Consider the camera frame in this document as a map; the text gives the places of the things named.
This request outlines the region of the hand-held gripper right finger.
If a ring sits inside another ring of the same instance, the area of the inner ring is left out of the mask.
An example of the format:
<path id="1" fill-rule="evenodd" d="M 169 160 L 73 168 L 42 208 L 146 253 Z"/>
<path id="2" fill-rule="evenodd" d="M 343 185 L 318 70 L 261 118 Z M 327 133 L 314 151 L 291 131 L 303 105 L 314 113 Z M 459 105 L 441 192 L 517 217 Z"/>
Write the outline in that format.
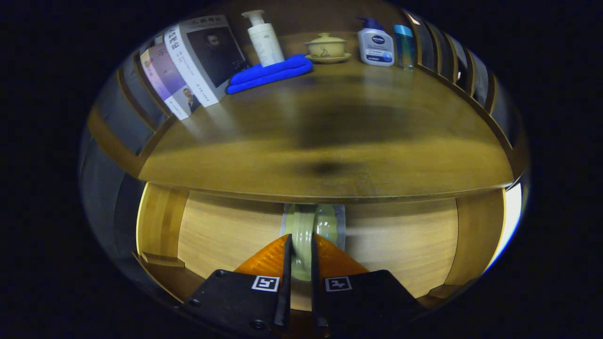
<path id="1" fill-rule="evenodd" d="M 312 313 L 325 337 L 402 337 L 426 311 L 390 271 L 369 271 L 318 234 L 311 255 Z"/>

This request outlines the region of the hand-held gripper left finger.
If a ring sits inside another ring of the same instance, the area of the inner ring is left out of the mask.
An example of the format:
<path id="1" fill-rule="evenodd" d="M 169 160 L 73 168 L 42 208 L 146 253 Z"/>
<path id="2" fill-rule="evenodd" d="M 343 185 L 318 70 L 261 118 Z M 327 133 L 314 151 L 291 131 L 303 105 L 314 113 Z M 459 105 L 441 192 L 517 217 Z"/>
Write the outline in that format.
<path id="1" fill-rule="evenodd" d="M 273 241 L 244 265 L 271 259 L 277 271 L 252 274 L 218 269 L 193 292 L 181 310 L 224 337 L 274 337 L 286 331 L 291 311 L 292 234 Z"/>

